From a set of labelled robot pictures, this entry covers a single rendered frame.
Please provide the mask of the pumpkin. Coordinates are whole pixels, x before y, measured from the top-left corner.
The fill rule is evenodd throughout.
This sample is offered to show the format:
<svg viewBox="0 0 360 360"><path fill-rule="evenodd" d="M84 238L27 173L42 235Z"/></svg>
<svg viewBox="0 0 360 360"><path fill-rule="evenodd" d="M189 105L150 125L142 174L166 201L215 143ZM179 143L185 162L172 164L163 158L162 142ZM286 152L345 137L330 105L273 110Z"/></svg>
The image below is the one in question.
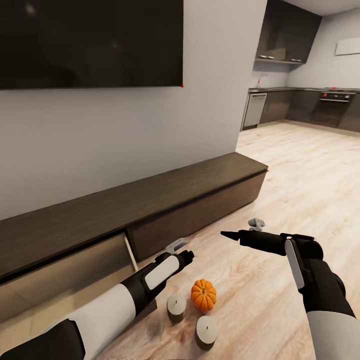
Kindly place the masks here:
<svg viewBox="0 0 360 360"><path fill-rule="evenodd" d="M197 280L191 289L191 300L196 310L211 311L217 303L217 291L210 281Z"/></svg>

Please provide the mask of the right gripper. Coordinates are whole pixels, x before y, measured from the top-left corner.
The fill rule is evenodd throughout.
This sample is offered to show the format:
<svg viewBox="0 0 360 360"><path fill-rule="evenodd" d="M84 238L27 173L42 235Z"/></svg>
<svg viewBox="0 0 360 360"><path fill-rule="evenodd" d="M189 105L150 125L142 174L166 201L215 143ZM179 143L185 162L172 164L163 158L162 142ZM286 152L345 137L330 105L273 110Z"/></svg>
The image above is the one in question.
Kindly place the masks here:
<svg viewBox="0 0 360 360"><path fill-rule="evenodd" d="M268 232L257 230L221 231L221 235L234 241L239 240L241 246L268 252L267 240L270 235Z"/></svg>

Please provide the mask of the pillar candle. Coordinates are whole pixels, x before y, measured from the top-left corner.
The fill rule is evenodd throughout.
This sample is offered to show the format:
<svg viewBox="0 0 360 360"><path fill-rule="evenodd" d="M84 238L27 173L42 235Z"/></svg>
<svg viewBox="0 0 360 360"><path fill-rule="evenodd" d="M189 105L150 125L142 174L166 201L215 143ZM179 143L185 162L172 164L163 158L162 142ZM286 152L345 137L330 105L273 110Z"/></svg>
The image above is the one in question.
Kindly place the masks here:
<svg viewBox="0 0 360 360"><path fill-rule="evenodd" d="M179 293L175 292L167 300L167 315L173 323L180 323L186 315L186 299Z"/></svg>
<svg viewBox="0 0 360 360"><path fill-rule="evenodd" d="M194 336L199 348L209 351L218 338L218 329L215 321L207 315L199 318L196 323Z"/></svg>

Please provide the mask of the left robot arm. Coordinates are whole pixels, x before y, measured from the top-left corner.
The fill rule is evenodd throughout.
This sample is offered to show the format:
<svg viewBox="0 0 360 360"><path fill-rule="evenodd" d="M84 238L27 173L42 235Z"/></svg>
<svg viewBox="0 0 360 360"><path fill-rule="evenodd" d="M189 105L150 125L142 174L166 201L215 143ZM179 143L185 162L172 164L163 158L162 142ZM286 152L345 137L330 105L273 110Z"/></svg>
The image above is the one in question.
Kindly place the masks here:
<svg viewBox="0 0 360 360"><path fill-rule="evenodd" d="M39 336L0 353L0 360L95 360L160 294L167 279L193 262L192 251L176 252L187 243L179 238L155 262L61 317Z"/></svg>

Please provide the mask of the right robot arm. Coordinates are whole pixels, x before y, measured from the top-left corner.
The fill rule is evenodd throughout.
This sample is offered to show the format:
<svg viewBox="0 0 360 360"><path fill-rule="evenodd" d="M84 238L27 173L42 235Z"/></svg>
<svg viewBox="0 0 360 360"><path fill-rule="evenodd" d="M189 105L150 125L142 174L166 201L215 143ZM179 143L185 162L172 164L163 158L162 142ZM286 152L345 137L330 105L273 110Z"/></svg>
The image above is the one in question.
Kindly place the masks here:
<svg viewBox="0 0 360 360"><path fill-rule="evenodd" d="M249 230L221 231L241 246L287 256L298 289L303 295L316 360L360 360L360 323L346 299L342 279L323 260L313 236L272 234L262 231L265 222L248 221Z"/></svg>

